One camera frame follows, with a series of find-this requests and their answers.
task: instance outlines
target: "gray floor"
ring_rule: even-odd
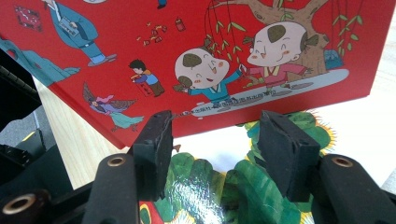
[[[0,144],[15,147],[37,128],[40,129],[43,134],[43,141],[46,149],[53,147],[56,142],[43,106],[40,106],[24,119],[11,121],[7,127],[0,132]]]

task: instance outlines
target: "cartoon boy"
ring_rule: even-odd
[[[219,108],[222,101],[232,104],[234,99],[228,94],[227,84],[241,77],[241,69],[246,67],[241,64],[225,78],[229,69],[227,61],[213,57],[206,48],[189,49],[177,58],[175,73],[180,85],[174,90],[189,95],[203,94],[213,103],[213,108]]]
[[[131,61],[129,67],[135,72],[135,75],[131,77],[132,82],[146,82],[154,93],[154,97],[160,96],[165,92],[158,78],[146,68],[146,65],[141,60]]]
[[[95,26],[75,10],[54,0],[41,0],[50,8],[50,16],[58,36],[71,48],[81,49],[89,58],[88,66],[116,60],[117,54],[105,56],[96,46],[98,36]]]
[[[290,88],[288,72],[302,76],[311,72],[299,64],[293,64],[300,58],[306,45],[316,45],[318,36],[307,39],[305,28],[292,21],[281,21],[261,29],[254,37],[253,48],[247,61],[259,67],[248,68],[247,73],[260,74],[266,83],[267,91],[274,86]]]

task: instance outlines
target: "tree trunk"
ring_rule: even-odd
[[[279,0],[274,0],[271,7],[266,6],[258,0],[234,0],[227,2],[219,2],[215,7],[222,5],[248,5],[256,19],[266,25],[279,21],[294,21],[301,24],[308,33],[308,38],[314,35],[318,36],[318,44],[316,46],[307,46],[305,51],[300,55],[300,59],[291,62],[301,64],[311,68],[312,72],[305,77],[314,77],[326,73],[324,61],[324,48],[329,43],[329,38],[325,34],[319,34],[312,26],[312,18],[314,14],[327,3],[328,0],[311,0],[304,8],[300,10],[278,7]],[[290,75],[290,81],[298,76]]]

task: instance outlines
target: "book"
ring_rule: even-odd
[[[1,50],[123,148],[162,110],[178,137],[370,94],[395,1],[1,5]]]

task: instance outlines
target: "book cover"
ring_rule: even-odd
[[[395,1],[12,0],[0,48],[117,147],[366,96]]]

